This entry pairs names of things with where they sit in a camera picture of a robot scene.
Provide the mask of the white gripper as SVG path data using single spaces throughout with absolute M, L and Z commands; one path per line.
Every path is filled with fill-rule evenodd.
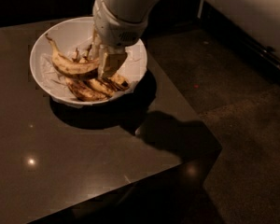
M 98 77 L 112 77 L 147 27 L 147 0 L 95 0 L 89 57 L 99 57 Z

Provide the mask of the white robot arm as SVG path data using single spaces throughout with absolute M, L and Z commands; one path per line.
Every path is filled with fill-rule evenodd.
M 95 0 L 93 31 L 100 65 L 98 77 L 111 77 L 127 58 L 126 48 L 136 44 L 147 28 L 148 16 L 160 0 Z

